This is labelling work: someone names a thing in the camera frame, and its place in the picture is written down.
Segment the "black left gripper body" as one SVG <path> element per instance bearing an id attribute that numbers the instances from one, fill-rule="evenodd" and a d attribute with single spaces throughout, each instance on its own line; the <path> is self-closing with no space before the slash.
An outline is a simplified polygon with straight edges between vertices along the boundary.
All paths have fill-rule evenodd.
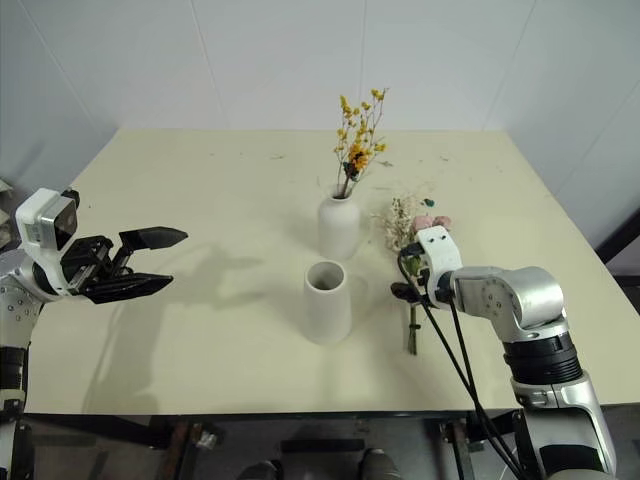
<path id="1" fill-rule="evenodd" d="M 71 295 L 115 296 L 124 288 L 121 277 L 132 272 L 127 263 L 134 252 L 123 242 L 114 257 L 110 256 L 113 242 L 96 235 L 75 240 L 61 258 L 67 291 Z"/>

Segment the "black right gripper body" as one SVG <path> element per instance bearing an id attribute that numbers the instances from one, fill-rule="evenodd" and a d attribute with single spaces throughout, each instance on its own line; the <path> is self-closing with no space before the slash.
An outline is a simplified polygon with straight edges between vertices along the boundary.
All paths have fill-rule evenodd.
<path id="1" fill-rule="evenodd" d="M 424 249 L 418 242 L 410 243 L 400 250 L 398 265 L 409 285 L 412 297 L 427 306 L 432 306 L 427 293 L 430 272 L 423 255 Z"/>

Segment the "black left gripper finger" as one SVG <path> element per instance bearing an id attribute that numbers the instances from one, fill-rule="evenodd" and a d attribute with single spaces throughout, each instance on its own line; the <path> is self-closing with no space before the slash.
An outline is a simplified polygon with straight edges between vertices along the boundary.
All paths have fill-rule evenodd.
<path id="1" fill-rule="evenodd" d="M 82 295 L 94 304 L 119 302 L 154 295 L 172 281 L 171 275 L 132 273 L 86 285 Z"/>
<path id="2" fill-rule="evenodd" d="M 170 227 L 149 227 L 119 233 L 122 247 L 130 251 L 170 248 L 188 238 L 184 231 Z"/>

